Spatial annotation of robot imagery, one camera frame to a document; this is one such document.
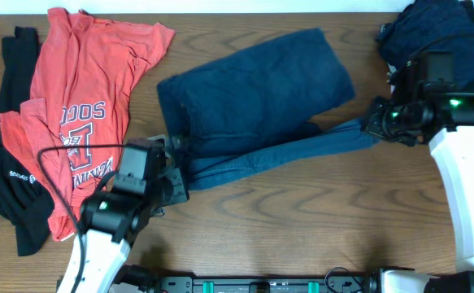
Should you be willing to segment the navy blue denim shorts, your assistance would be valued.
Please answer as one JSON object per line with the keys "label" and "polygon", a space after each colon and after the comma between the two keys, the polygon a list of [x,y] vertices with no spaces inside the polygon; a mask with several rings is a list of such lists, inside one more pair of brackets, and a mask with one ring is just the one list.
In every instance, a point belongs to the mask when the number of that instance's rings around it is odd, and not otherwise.
{"label": "navy blue denim shorts", "polygon": [[328,130],[312,120],[354,98],[350,76],[319,28],[169,77],[159,82],[157,93],[191,190],[376,143],[360,119]]}

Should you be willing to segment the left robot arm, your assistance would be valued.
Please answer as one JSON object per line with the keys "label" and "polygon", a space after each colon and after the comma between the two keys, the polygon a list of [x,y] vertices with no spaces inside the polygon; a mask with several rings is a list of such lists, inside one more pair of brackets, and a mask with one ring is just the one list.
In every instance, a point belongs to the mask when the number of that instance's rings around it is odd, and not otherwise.
{"label": "left robot arm", "polygon": [[164,135],[133,139],[117,170],[103,176],[80,207],[80,235],[59,292],[160,292],[159,278],[126,260],[150,218],[189,200],[174,158],[180,141]]}

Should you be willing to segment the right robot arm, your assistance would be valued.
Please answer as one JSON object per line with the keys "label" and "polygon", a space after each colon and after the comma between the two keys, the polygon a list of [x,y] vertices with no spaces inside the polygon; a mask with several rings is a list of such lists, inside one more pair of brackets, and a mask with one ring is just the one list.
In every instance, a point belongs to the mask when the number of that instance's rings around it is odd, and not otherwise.
{"label": "right robot arm", "polygon": [[376,98],[363,131],[408,147],[426,145],[446,192],[454,227],[455,273],[376,269],[365,292],[474,292],[474,91],[454,83],[453,56],[424,51],[394,74],[390,98]]}

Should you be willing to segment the red printed t-shirt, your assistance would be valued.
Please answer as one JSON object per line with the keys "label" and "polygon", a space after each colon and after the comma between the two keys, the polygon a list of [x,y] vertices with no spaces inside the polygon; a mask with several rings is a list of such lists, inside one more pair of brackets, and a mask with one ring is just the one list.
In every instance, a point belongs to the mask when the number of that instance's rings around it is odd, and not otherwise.
{"label": "red printed t-shirt", "polygon": [[130,96],[167,53],[175,31],[156,23],[94,18],[83,11],[48,11],[29,99],[0,115],[4,147],[54,200],[47,222],[55,241],[75,228],[74,216],[99,180],[115,170],[130,119]]}

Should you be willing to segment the folded navy garment pile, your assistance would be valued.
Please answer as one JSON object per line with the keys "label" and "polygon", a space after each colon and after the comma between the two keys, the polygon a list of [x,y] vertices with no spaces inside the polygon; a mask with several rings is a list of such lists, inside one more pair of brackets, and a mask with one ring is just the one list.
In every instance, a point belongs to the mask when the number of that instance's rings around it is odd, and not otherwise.
{"label": "folded navy garment pile", "polygon": [[419,50],[453,55],[454,80],[474,88],[474,5],[458,0],[418,0],[408,5],[376,38],[381,58],[399,69]]}

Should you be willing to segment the black t-shirt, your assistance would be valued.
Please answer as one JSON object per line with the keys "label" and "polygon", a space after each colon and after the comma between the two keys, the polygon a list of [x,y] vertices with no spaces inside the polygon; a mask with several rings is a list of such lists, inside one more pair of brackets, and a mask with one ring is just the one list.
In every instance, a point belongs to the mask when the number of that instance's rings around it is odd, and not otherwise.
{"label": "black t-shirt", "polygon": [[[34,28],[16,27],[2,39],[5,65],[0,89],[0,114],[20,109],[29,99],[34,68],[41,50]],[[17,253],[39,252],[50,235],[47,222],[54,201],[46,188],[2,144],[0,132],[0,216],[15,228]]]}

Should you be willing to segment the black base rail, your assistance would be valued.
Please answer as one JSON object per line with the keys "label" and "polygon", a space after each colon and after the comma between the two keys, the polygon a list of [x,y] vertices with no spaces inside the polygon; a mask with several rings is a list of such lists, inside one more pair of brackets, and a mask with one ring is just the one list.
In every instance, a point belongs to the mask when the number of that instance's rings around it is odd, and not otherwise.
{"label": "black base rail", "polygon": [[343,273],[322,278],[160,278],[161,293],[359,293],[360,276]]}

